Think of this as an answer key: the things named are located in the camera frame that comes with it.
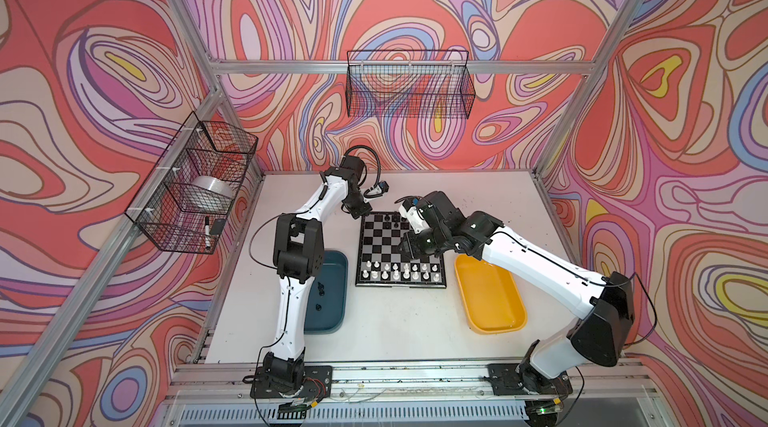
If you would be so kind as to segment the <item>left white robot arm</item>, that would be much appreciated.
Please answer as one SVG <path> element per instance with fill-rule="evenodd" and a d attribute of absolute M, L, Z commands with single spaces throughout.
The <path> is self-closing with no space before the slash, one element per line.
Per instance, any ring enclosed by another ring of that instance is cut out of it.
<path fill-rule="evenodd" d="M 365 162 L 346 154 L 338 166 L 320 173 L 320 186 L 301 207 L 276 217 L 272 261 L 279 277 L 279 316 L 275 340 L 262 362 L 273 389 L 295 392 L 304 383 L 305 320 L 311 287 L 324 261 L 323 222 L 335 208 L 354 218 L 370 210 L 360 191 L 366 174 Z"/>

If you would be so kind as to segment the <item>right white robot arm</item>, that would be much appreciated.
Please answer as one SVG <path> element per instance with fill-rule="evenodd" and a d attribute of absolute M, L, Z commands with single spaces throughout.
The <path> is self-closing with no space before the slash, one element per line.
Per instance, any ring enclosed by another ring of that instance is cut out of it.
<path fill-rule="evenodd" d="M 618 364 L 635 322 L 629 277 L 619 272 L 604 276 L 568 262 L 484 211 L 464 215 L 442 191 L 405 196 L 398 204 L 399 214 L 409 224 L 399 244 L 404 257 L 465 254 L 522 278 L 574 315 L 568 326 L 530 345 L 514 367 L 513 389 L 561 392 L 559 383 L 571 368 Z"/>

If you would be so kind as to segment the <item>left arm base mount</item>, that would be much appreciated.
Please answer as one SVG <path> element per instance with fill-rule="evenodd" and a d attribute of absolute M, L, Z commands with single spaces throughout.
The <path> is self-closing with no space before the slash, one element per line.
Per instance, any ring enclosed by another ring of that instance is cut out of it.
<path fill-rule="evenodd" d="M 249 395 L 252 399 L 288 399 L 303 398 L 323 400 L 332 393 L 333 367 L 331 365 L 309 365 L 304 367 L 304 377 L 300 386 L 291 381 L 283 382 L 268 376 L 259 366 L 250 384 Z"/>

